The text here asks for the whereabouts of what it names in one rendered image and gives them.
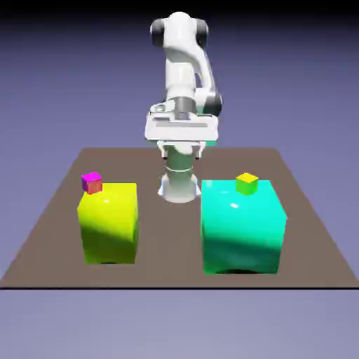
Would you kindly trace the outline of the small magenta cube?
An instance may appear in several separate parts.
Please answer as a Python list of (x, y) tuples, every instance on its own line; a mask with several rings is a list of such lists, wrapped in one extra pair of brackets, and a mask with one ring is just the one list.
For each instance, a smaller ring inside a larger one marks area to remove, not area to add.
[(97, 172), (81, 175), (82, 188), (87, 194), (95, 194), (102, 191), (102, 177)]

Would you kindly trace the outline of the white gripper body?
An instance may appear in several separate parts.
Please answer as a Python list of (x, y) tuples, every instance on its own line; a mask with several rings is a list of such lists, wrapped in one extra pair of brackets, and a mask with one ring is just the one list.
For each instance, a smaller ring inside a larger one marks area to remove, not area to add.
[(174, 114), (147, 114), (144, 137), (151, 142), (215, 142), (218, 118), (190, 114), (189, 119), (175, 119)]

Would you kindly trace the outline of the large turquoise box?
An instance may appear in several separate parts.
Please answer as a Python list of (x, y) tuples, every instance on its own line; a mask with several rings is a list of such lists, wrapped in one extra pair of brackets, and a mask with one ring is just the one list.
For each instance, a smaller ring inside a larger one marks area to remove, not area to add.
[(201, 244), (206, 274), (278, 271), (287, 215), (268, 180), (245, 195), (233, 180), (203, 180)]

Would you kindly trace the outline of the large yellow box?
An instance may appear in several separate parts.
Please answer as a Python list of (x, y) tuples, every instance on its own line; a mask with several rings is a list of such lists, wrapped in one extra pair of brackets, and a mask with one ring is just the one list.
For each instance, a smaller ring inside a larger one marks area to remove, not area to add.
[(134, 264), (139, 238), (137, 185), (104, 183), (77, 208), (85, 263)]

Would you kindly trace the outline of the small yellow cube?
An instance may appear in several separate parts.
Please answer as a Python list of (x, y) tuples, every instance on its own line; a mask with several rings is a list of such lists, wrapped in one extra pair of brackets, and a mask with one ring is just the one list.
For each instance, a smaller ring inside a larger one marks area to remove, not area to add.
[(236, 177), (236, 191), (240, 194), (249, 196), (257, 191), (259, 178), (248, 172)]

